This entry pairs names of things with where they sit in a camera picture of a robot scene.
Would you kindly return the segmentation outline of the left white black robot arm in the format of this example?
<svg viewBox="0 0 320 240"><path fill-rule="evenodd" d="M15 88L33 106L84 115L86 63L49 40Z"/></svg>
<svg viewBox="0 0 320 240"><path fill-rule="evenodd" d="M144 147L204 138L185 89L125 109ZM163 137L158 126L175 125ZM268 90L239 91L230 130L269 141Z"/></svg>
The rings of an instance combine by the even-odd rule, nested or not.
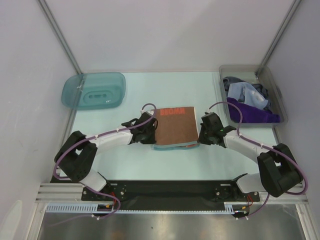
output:
<svg viewBox="0 0 320 240"><path fill-rule="evenodd" d="M110 195L107 179L93 169L96 156L119 146L141 143L156 143L155 132L158 121L149 112L143 112L140 118L124 122L119 128L91 137L82 132L73 132L54 158L55 166L60 168L66 178L73 183L80 183L92 191L99 200Z"/></svg>

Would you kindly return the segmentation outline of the brown orange towel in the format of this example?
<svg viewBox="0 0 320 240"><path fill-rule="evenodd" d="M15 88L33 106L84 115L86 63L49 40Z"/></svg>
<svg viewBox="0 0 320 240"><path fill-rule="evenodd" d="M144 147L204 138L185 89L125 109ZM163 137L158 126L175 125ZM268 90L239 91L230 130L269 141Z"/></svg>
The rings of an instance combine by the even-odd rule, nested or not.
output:
<svg viewBox="0 0 320 240"><path fill-rule="evenodd" d="M155 118L154 150L187 150L199 146L195 107L160 108L155 111Z"/></svg>

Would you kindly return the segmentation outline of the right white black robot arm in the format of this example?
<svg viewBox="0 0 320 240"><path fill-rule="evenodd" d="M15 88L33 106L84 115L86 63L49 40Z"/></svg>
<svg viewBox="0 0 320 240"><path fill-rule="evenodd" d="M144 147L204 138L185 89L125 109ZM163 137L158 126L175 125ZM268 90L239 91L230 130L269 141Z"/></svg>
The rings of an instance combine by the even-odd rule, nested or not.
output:
<svg viewBox="0 0 320 240"><path fill-rule="evenodd" d="M233 150L258 165L258 173L246 173L234 179L236 185L230 188L234 200L242 201L251 192L267 192L277 198L304 180L287 145L270 147L248 140L235 127L224 127L214 112L206 112L201 120L200 144Z"/></svg>

